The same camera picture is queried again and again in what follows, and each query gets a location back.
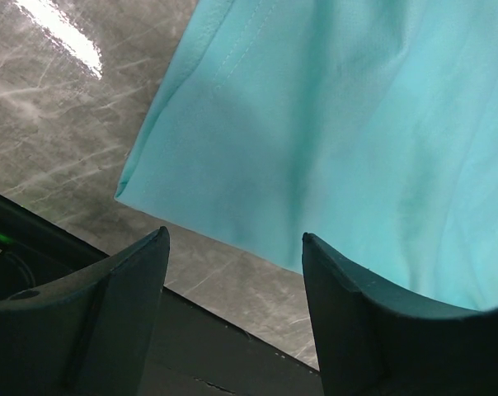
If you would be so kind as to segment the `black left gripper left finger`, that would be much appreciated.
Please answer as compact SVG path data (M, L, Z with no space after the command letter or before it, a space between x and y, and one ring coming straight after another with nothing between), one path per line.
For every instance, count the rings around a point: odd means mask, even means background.
M160 228L0 300L0 395L135 395L169 251L168 230Z

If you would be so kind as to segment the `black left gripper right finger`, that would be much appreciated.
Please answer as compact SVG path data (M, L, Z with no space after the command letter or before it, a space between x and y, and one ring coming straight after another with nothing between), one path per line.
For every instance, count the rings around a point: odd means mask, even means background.
M303 278L327 395L498 395L498 309L411 292L303 235Z

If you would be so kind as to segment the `teal t shirt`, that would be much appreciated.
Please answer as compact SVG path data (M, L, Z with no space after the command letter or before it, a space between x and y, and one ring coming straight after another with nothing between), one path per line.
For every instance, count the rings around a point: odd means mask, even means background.
M115 193L301 271L304 233L498 307L498 1L201 1Z

